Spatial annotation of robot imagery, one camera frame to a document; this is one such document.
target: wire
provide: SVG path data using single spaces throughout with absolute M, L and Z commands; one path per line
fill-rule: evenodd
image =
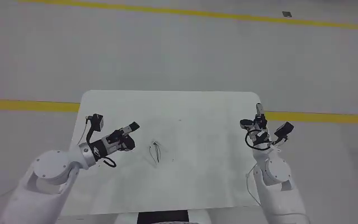
M 87 128 L 87 122 L 88 122 L 88 119 L 86 119 L 86 125 L 84 126 L 84 130 L 82 132 L 81 138 L 79 139 L 77 144 L 79 144 L 81 142 L 82 138 L 83 138 L 84 132 L 86 131 L 86 128 Z
M 158 161 L 158 163 L 159 163 L 158 146 L 157 146 L 156 144 L 155 144 L 154 146 L 156 147 L 157 161 Z
M 259 150 L 259 151 L 265 151 L 265 150 L 268 150 L 270 148 L 270 146 L 266 147 L 266 148 L 257 148 L 255 146 L 250 146 L 250 144 L 247 142 L 247 137 L 249 136 L 250 133 L 252 132 L 260 132 L 261 130 L 258 130 L 258 129 L 253 129 L 253 130 L 249 130 L 247 133 L 246 133 L 246 136 L 245 136 L 245 143 L 248 147 L 254 149 L 254 150 Z
M 150 152 L 150 148 L 151 148 L 151 146 L 149 146 L 149 153 L 150 153 L 151 157 L 153 158 L 154 162 L 157 164 L 157 162 L 156 162 L 156 160 L 154 159 L 152 153 Z
M 116 167 L 116 166 L 117 166 L 117 164 L 115 163 L 115 161 L 113 161 L 111 158 L 108 158 L 107 156 L 105 156 L 105 157 L 103 157 L 103 158 L 106 158 L 106 159 L 108 159 L 109 161 L 112 162 L 112 164 L 110 164 L 109 162 L 107 162 L 106 160 L 104 160 L 103 162 L 104 162 L 105 164 L 107 164 L 108 166 L 110 166 L 110 167 Z
M 10 192 L 12 192 L 13 190 L 15 190 L 15 188 L 16 188 L 16 187 L 14 187 L 14 188 L 12 188 L 12 189 L 10 189 L 10 190 L 8 190 L 8 191 L 6 191 L 6 192 L 0 194 L 0 198 L 3 197 L 3 196 L 5 196 L 5 195 L 7 195 L 7 194 L 10 193 Z
M 162 159 L 162 153 L 161 153 L 161 148 L 159 148 L 159 145 L 158 145 L 158 149 L 159 149 L 159 159 L 161 160 Z
M 251 197 L 255 200 L 255 202 L 263 209 L 262 205 L 260 202 L 258 202 L 258 200 L 251 194 L 250 190 L 248 189 L 248 178 L 250 177 L 250 173 L 252 172 L 252 170 L 255 168 L 257 164 L 255 164 L 251 169 L 250 171 L 246 174 L 246 189 L 248 191 L 248 193 L 251 195 Z M 290 216 L 292 214 L 299 214 L 301 216 L 304 216 L 307 221 L 308 221 L 308 224 L 311 224 L 311 220 L 309 219 L 309 217 L 306 215 L 306 214 L 303 214 L 303 213 L 299 213 L 299 212 L 293 212 L 293 213 L 286 213 L 286 214 L 274 214 L 274 213 L 270 213 L 271 215 L 273 216 Z

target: black cable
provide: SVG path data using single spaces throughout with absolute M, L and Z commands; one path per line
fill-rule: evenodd
M 161 148 L 158 146 L 158 149 L 159 149 L 159 159 L 161 160 L 161 159 L 162 159 L 162 152 L 161 152 Z
M 81 142 L 81 140 L 82 140 L 82 138 L 83 138 L 83 135 L 84 135 L 84 133 L 86 132 L 87 123 L 88 123 L 88 119 L 86 118 L 86 125 L 84 126 L 84 130 L 83 130 L 83 132 L 82 132 L 81 138 L 79 139 L 79 141 L 78 141 L 77 144 L 79 144 L 79 143 Z
M 154 159 L 154 157 L 153 157 L 152 153 L 150 152 L 150 148 L 151 148 L 151 146 L 149 146 L 149 153 L 150 153 L 150 155 L 151 155 L 152 159 L 154 160 L 154 162 L 157 164 L 157 162 L 156 162 L 156 160 Z
M 247 133 L 246 133 L 246 136 L 245 136 L 245 143 L 248 147 L 254 149 L 254 150 L 259 150 L 259 151 L 265 151 L 265 150 L 268 150 L 270 148 L 270 146 L 266 147 L 266 148 L 257 148 L 255 146 L 250 146 L 247 142 L 247 137 L 249 136 L 250 133 L 252 132 L 260 132 L 261 130 L 258 130 L 258 129 L 254 129 L 254 130 L 249 130 Z
M 95 130 L 93 130 L 93 127 L 91 126 L 90 129 L 89 129 L 89 131 L 87 132 L 86 142 L 87 142 L 88 146 L 91 146 L 90 140 L 91 140 L 91 137 L 92 137 L 94 131 L 95 131 Z
M 158 146 L 157 146 L 157 144 L 155 144 L 154 146 L 156 147 L 156 153 L 157 153 L 157 161 L 158 161 L 158 163 L 159 163 L 159 154 L 158 154 Z
M 105 164 L 107 164 L 108 166 L 110 166 L 110 167 L 116 167 L 117 166 L 117 164 L 111 159 L 111 158 L 108 158 L 108 157 L 103 157 L 103 158 L 106 158 L 106 159 L 108 159 L 109 161 L 111 161 L 112 162 L 112 164 L 110 164 L 109 162 L 107 162 L 106 160 L 104 160 L 103 162 L 105 163 Z

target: concrete floor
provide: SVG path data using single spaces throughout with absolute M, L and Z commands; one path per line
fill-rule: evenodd
M 299 19 L 358 23 L 354 1 L 120 3 L 271 17 L 291 11 Z M 0 3 L 0 24 L 1 99 L 79 102 L 90 89 L 253 91 L 267 110 L 358 113 L 358 30 L 12 0 Z M 0 111 L 0 193 L 42 152 L 66 150 L 75 120 L 75 113 Z M 357 125 L 294 125 L 282 156 L 312 223 L 356 223 Z M 8 197 L 0 198 L 0 209 Z M 260 207 L 209 213 L 213 223 L 266 222 Z M 62 217 L 59 223 L 114 219 Z

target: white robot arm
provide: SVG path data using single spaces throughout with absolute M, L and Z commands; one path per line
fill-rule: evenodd
M 245 142 L 253 149 L 257 162 L 247 178 L 253 172 L 260 202 L 249 193 L 262 207 L 269 224 L 310 224 L 290 166 L 278 154 L 280 150 L 277 146 L 287 140 L 287 134 L 293 130 L 293 125 L 286 122 L 278 128 L 275 132 L 278 139 L 273 142 L 267 130 L 262 105 L 257 104 L 256 110 L 254 120 L 240 121 L 241 128 L 247 130 Z M 248 137 L 252 140 L 252 146 L 247 142 Z
M 107 155 L 116 151 L 130 151 L 135 147 L 129 133 L 139 128 L 136 122 L 90 143 L 93 132 L 102 129 L 103 116 L 88 116 L 86 124 L 88 120 L 91 121 L 91 128 L 86 143 L 74 146 L 68 152 L 48 151 L 35 159 L 10 198 L 0 223 L 56 223 L 79 169 L 87 170 L 101 158 L 110 160 L 111 164 L 107 161 L 104 163 L 115 167 L 116 164 Z M 38 179 L 50 185 L 61 185 L 59 191 L 55 194 L 44 192 L 36 185 Z

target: yellow floor stripe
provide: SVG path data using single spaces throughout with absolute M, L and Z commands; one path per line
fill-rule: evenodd
M 79 103 L 75 103 L 75 102 L 0 100 L 0 110 L 77 113 L 78 109 L 79 109 Z M 266 117 L 267 120 L 279 120 L 279 121 L 291 121 L 291 122 L 325 122 L 325 123 L 358 124 L 358 115 L 355 114 L 315 114 L 315 113 L 267 111 Z
M 306 26 L 319 26 L 319 27 L 340 27 L 345 29 L 358 29 L 358 24 L 341 24 L 336 22 L 312 21 L 312 20 L 295 20 L 292 18 L 272 18 L 264 16 L 250 16 L 250 15 L 236 15 L 217 12 L 204 12 L 193 10 L 179 10 L 172 8 L 155 8 L 145 6 L 128 6 L 124 4 L 108 4 L 103 2 L 82 2 L 73 0 L 18 0 L 19 2 L 36 2 L 46 4 L 59 4 L 64 6 L 78 6 L 87 8 L 103 8 L 108 10 L 126 10 L 138 12 L 151 12 L 151 13 L 165 13 L 186 16 L 201 16 L 212 18 L 226 18 L 232 20 L 246 20 L 246 21 L 260 21 L 260 22 L 274 22 L 293 25 L 306 25 Z
M 0 100 L 0 110 L 78 112 L 79 103 Z

